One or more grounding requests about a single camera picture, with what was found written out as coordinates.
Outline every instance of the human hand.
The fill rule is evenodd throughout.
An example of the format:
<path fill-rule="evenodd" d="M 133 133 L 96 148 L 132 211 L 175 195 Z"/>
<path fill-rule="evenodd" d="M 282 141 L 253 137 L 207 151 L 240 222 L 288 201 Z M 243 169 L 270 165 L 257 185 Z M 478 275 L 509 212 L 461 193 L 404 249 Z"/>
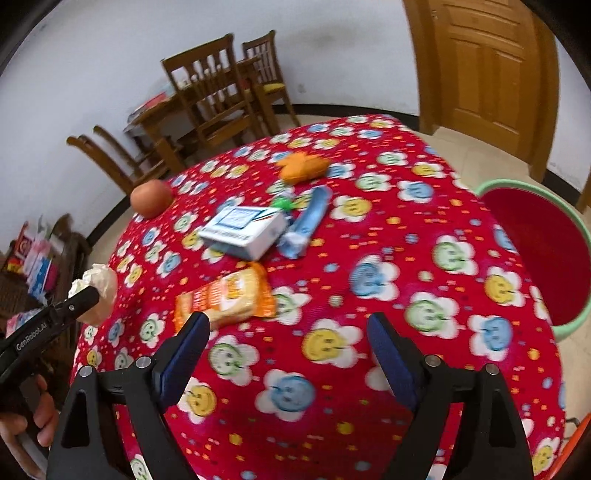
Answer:
<path fill-rule="evenodd" d="M 59 413 L 53 398 L 47 393 L 47 382 L 38 375 L 36 377 L 37 386 L 43 392 L 39 400 L 39 405 L 33 414 L 35 425 L 41 429 L 37 435 L 37 441 L 41 446 L 49 447 L 56 433 Z M 45 479 L 45 473 L 31 459 L 17 439 L 17 436 L 27 429 L 27 419 L 15 413 L 0 413 L 0 436 L 2 440 L 17 460 L 23 471 L 38 479 Z"/>

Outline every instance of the red tablecloth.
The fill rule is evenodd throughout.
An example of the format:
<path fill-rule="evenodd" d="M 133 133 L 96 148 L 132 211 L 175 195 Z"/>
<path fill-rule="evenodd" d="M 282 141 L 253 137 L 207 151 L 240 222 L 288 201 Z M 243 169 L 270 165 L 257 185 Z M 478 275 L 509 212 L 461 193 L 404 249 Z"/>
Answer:
<path fill-rule="evenodd" d="M 287 187 L 274 163 L 290 151 L 329 158 L 327 178 Z M 563 435 L 561 368 L 547 311 L 511 241 L 449 165 L 380 115 L 296 128 L 222 154 L 172 182 L 176 201 L 135 217 L 110 265 L 118 301 L 80 338 L 77 371 L 127 366 L 174 334 L 175 296 L 244 263 L 203 246 L 196 228 L 222 204 L 268 205 L 313 184 L 332 204 L 306 256 L 261 260 L 272 320 L 212 332 L 179 404 L 166 412 L 207 480 L 378 479 L 410 417 L 372 357 L 365 322 L 384 311 L 403 336 L 453 367 L 497 363 L 523 418 L 536 474 Z M 210 364 L 212 348 L 233 365 Z M 149 478 L 124 408 L 120 429 L 138 478 Z M 441 478 L 460 419 L 450 413 L 430 478 Z"/>

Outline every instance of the orange toy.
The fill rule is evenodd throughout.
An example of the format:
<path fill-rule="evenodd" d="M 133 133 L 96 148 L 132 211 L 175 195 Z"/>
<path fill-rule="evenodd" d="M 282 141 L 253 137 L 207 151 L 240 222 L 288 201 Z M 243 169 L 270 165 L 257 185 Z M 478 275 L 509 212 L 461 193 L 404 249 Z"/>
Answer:
<path fill-rule="evenodd" d="M 329 168 L 330 160 L 298 152 L 286 156 L 278 161 L 277 165 L 283 167 L 279 172 L 279 178 L 285 183 L 295 185 L 301 181 L 323 177 Z"/>

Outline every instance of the wooden door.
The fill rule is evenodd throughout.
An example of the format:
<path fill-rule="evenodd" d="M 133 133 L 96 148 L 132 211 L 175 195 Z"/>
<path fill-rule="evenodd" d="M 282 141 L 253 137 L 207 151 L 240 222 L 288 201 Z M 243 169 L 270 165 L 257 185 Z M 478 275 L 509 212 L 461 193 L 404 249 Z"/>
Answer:
<path fill-rule="evenodd" d="M 537 19 L 521 0 L 427 1 L 441 125 L 530 162 L 546 93 Z"/>

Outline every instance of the orange snack package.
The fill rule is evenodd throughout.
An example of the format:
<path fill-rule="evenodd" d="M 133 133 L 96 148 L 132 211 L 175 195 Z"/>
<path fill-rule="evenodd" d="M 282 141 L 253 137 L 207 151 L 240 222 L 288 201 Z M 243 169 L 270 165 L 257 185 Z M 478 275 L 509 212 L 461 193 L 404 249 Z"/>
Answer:
<path fill-rule="evenodd" d="M 274 317 L 275 300 L 265 269 L 252 262 L 244 270 L 178 295 L 174 310 L 174 329 L 177 333 L 193 312 L 207 315 L 210 330 L 218 330 L 252 316 Z"/>

